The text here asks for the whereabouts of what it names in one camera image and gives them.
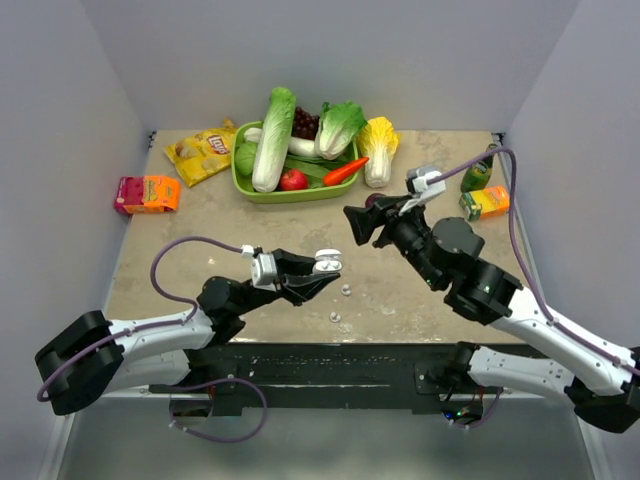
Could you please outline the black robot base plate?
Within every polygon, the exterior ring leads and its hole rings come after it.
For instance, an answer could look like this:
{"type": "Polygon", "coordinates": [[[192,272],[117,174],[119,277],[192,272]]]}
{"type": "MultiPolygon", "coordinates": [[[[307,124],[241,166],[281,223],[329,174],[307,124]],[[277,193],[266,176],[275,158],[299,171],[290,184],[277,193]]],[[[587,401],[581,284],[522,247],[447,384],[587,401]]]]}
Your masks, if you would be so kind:
{"type": "Polygon", "coordinates": [[[455,344],[229,343],[188,351],[186,377],[151,390],[204,394],[216,381],[217,416],[263,405],[437,414],[441,397],[478,391],[463,371],[466,358],[455,344]]]}

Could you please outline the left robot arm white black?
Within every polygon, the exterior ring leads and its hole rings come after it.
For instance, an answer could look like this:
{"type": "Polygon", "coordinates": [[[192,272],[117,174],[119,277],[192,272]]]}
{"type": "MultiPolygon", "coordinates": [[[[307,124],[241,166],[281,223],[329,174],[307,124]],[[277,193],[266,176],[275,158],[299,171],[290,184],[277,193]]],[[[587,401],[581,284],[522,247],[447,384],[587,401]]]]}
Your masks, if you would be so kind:
{"type": "Polygon", "coordinates": [[[42,379],[37,400],[64,416],[106,393],[143,385],[196,392],[206,383],[207,368],[188,351],[229,342],[244,328],[247,313],[277,300],[303,305],[342,270],[336,249],[306,257],[243,246],[241,255],[250,261],[249,279],[209,278],[184,312],[115,320],[94,310],[78,317],[35,355],[42,379]]]}

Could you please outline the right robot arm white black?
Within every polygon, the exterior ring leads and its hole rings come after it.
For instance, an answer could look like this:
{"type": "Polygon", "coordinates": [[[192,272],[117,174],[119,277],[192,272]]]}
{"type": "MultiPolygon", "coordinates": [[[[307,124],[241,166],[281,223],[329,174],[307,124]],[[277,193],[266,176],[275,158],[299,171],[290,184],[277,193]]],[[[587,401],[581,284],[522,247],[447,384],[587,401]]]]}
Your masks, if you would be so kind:
{"type": "Polygon", "coordinates": [[[459,393],[514,389],[572,405],[584,422],[623,433],[639,419],[639,351],[587,332],[539,301],[518,278],[481,258],[484,240],[460,217],[428,225],[424,209],[401,209],[408,197],[373,195],[343,212],[359,245],[394,246],[458,316],[508,333],[539,357],[510,355],[459,342],[431,374],[459,393]]]}

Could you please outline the white gold-rimmed charging case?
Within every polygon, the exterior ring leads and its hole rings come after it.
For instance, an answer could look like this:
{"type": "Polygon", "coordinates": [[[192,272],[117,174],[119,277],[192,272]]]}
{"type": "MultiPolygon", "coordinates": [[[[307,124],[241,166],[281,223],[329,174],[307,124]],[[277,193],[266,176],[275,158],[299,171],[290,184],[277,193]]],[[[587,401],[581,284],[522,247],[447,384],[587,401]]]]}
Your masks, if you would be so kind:
{"type": "Polygon", "coordinates": [[[339,273],[342,267],[342,253],[339,250],[326,248],[315,253],[314,273],[339,273]]]}

